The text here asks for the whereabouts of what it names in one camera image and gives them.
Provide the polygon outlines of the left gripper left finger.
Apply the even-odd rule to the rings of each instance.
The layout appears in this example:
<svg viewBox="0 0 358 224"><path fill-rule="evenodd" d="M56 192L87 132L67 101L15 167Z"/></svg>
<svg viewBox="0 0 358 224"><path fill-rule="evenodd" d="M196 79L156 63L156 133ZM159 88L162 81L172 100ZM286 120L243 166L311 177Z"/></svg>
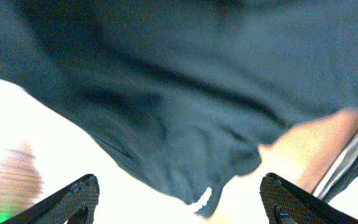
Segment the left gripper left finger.
<svg viewBox="0 0 358 224"><path fill-rule="evenodd" d="M93 224L99 183L86 174L1 224Z"/></svg>

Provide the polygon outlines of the black polo shirt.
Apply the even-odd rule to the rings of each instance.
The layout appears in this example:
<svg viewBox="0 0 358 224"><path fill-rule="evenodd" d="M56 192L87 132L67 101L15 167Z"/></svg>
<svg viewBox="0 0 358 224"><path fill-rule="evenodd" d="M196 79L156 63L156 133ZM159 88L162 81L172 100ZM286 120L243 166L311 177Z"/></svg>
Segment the black polo shirt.
<svg viewBox="0 0 358 224"><path fill-rule="evenodd" d="M358 1L0 1L0 79L188 205L358 109Z"/></svg>

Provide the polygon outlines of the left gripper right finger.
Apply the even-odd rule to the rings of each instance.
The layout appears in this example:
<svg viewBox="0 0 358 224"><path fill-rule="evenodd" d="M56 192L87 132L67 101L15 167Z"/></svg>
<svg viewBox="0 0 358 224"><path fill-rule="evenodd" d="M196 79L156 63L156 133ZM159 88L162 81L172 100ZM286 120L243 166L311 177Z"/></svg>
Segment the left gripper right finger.
<svg viewBox="0 0 358 224"><path fill-rule="evenodd" d="M358 224L274 173L262 178L260 196L270 224Z"/></svg>

